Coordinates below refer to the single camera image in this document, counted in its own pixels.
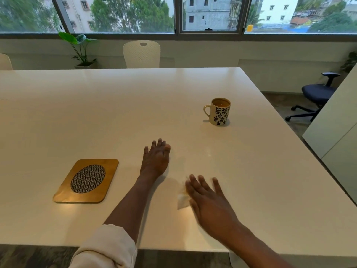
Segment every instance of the chair base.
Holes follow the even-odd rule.
[[[316,111],[314,110],[311,110],[311,109],[308,109],[308,108],[305,108],[305,107],[302,107],[302,106],[299,106],[299,105],[296,105],[294,107],[292,107],[292,111],[295,111],[296,108],[299,108],[301,110],[304,110],[306,112],[308,112],[307,114],[300,114],[300,115],[292,115],[292,116],[288,116],[285,118],[286,121],[290,121],[290,119],[292,117],[312,117],[310,119],[310,121],[313,121],[315,119],[315,117],[317,116],[317,114],[321,111],[321,109],[317,109]]]

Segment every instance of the rolled-up sleeve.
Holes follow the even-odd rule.
[[[69,268],[132,268],[136,246],[126,231],[115,225],[102,225],[74,253]]]

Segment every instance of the chair seat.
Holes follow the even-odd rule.
[[[302,88],[304,96],[318,105],[325,105],[335,91],[336,88],[324,84],[305,85]]]

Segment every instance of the mug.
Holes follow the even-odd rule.
[[[210,114],[207,114],[206,108],[210,108]],[[212,99],[211,104],[203,107],[203,112],[210,118],[213,125],[222,126],[227,122],[231,102],[225,98]]]

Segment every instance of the person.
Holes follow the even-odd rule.
[[[159,139],[144,148],[140,175],[133,187],[114,208],[94,235],[74,253],[70,268],[132,268],[136,242],[149,192],[165,172],[170,145]],[[203,176],[190,175],[186,181],[190,204],[198,223],[213,238],[241,257],[250,268],[290,268],[277,253],[254,236],[237,218],[220,184],[213,178],[214,190]]]

